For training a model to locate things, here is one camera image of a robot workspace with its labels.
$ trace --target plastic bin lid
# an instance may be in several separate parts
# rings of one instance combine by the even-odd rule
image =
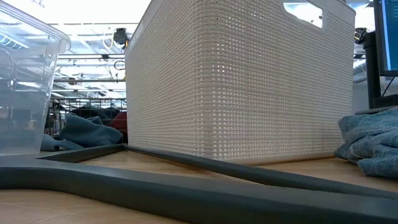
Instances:
[[[60,53],[70,49],[70,38],[56,28],[0,0],[0,44],[13,50],[61,42]]]

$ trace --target metal rack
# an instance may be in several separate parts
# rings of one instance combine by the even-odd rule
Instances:
[[[127,119],[114,119],[126,111],[125,98],[51,98],[44,133],[58,139],[67,113],[84,118],[99,116],[104,125],[110,126],[112,121],[127,123]],[[121,143],[127,143],[127,125],[117,129],[123,134]]]

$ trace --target computer monitor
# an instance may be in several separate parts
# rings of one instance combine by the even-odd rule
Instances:
[[[374,0],[380,76],[398,76],[398,0]]]

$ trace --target ceiling light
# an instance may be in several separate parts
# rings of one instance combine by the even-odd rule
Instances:
[[[53,94],[54,96],[57,96],[57,97],[63,97],[63,95],[58,94],[58,93],[51,93],[51,94]]]
[[[27,36],[25,39],[36,40],[36,39],[48,39],[48,35],[35,35],[35,36]]]
[[[75,90],[52,90],[53,93],[54,92],[67,92],[67,91],[71,92],[71,91],[75,91]]]
[[[40,88],[40,86],[38,84],[33,83],[33,82],[17,82],[17,84],[34,87],[34,88]]]
[[[109,90],[77,90],[79,92],[102,92],[102,91],[109,91]]]
[[[39,92],[40,90],[15,90],[16,92]]]
[[[58,59],[86,59],[86,58],[102,58],[101,55],[58,55]]]

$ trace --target clear plastic container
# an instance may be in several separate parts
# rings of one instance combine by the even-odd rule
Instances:
[[[0,156],[40,151],[57,55],[69,42],[0,1]]]

